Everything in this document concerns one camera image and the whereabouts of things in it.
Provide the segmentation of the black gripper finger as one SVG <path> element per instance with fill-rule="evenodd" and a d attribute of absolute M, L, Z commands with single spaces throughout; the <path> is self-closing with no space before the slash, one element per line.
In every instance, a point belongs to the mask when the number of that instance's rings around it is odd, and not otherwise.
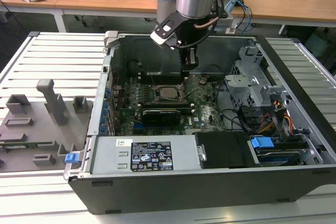
<path fill-rule="evenodd" d="M 199 65 L 198 57 L 196 56 L 197 47 L 184 48 L 180 50 L 181 76 L 187 77 L 189 72 L 194 70 Z"/>

